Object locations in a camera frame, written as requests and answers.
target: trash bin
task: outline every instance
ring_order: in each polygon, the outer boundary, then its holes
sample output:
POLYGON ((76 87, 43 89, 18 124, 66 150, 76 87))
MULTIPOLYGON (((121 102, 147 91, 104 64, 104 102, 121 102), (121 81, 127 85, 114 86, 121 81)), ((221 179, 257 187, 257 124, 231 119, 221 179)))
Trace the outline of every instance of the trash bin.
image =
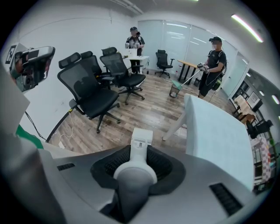
POLYGON ((169 96, 173 97, 173 98, 176 98, 178 93, 180 92, 180 89, 177 88, 174 84, 171 86, 171 90, 170 90, 170 93, 169 93, 169 96))
POLYGON ((194 85, 196 87, 199 87, 199 85, 200 85, 200 79, 199 78, 196 78, 196 80, 194 81, 194 85))

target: white cable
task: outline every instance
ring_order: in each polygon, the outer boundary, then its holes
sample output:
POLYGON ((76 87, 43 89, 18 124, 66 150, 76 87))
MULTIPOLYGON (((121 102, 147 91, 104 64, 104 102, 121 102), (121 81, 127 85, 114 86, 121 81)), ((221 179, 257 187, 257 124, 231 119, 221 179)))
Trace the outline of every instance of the white cable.
POLYGON ((70 114, 70 112, 69 112, 69 111, 68 111, 68 113, 69 113, 69 115, 70 115, 71 122, 72 122, 72 124, 73 124, 73 127, 72 127, 72 134, 71 134, 70 136, 68 136, 67 134, 63 134, 63 135, 66 135, 68 138, 71 138, 71 137, 72 137, 72 135, 73 135, 73 133, 74 133, 74 123, 73 123, 73 120, 72 120, 72 117, 71 117, 71 114, 70 114))

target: green object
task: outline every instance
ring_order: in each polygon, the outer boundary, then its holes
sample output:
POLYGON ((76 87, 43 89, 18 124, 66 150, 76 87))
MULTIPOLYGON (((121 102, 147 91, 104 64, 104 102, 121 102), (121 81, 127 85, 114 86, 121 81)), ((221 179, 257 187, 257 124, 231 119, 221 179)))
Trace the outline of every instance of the green object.
POLYGON ((44 149, 40 139, 37 138, 35 135, 31 135, 28 132, 24 131, 22 126, 19 125, 17 127, 16 134, 21 138, 25 138, 25 139, 28 139, 29 141, 33 142, 38 149, 44 149))
POLYGON ((181 86, 181 83, 175 81, 175 80, 171 80, 171 82, 179 89, 181 90, 182 89, 182 86, 181 86))

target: chair base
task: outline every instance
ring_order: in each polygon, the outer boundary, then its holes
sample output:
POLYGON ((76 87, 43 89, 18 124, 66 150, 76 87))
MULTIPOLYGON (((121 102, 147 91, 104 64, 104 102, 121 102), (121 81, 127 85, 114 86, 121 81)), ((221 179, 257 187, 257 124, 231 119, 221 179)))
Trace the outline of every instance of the chair base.
MULTIPOLYGON (((120 107, 119 106, 119 103, 115 103, 115 104, 113 104, 110 108, 109 108, 109 110, 111 110, 112 108, 114 108, 114 107, 120 107)), ((110 114, 108 111, 105 113, 105 114, 101 114, 100 116, 99 116, 99 120, 98 120, 98 124, 97 124, 97 128, 96 128, 96 133, 97 134, 99 134, 100 133, 100 125, 101 125, 101 122, 102 122, 102 120, 103 120, 103 117, 104 117, 104 115, 107 115, 107 116, 109 116, 109 117, 112 117, 113 119, 116 119, 117 120, 117 124, 120 124, 121 123, 121 120, 119 119, 119 118, 117 118, 117 117, 115 117, 113 114, 110 114)))
POLYGON ((170 75, 169 75, 168 72, 166 72, 166 70, 162 70, 161 72, 155 72, 154 74, 156 75, 157 73, 160 73, 160 76, 159 76, 159 77, 161 77, 163 74, 165 74, 165 75, 167 75, 168 78, 170 79, 170 75))
POLYGON ((127 93, 126 100, 125 100, 126 105, 128 105, 128 98, 130 97, 130 94, 134 94, 136 96, 139 96, 139 97, 142 98, 142 100, 145 99, 144 96, 140 95, 139 93, 136 93, 135 90, 142 91, 143 89, 141 87, 136 87, 136 88, 135 87, 127 87, 127 90, 119 92, 119 94, 127 93))

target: black shorts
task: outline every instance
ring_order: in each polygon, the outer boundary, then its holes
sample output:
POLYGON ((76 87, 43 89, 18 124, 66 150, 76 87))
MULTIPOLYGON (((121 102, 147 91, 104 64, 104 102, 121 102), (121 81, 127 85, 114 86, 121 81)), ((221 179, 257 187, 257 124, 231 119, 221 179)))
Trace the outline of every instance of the black shorts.
POLYGON ((199 92, 202 96, 206 96, 207 93, 209 92, 209 90, 213 88, 213 86, 215 85, 215 82, 216 82, 216 81, 214 81, 214 79, 216 79, 218 76, 219 76, 219 73, 218 74, 210 73, 208 75, 205 72, 203 72, 203 75, 200 80, 199 88, 198 88, 199 92))

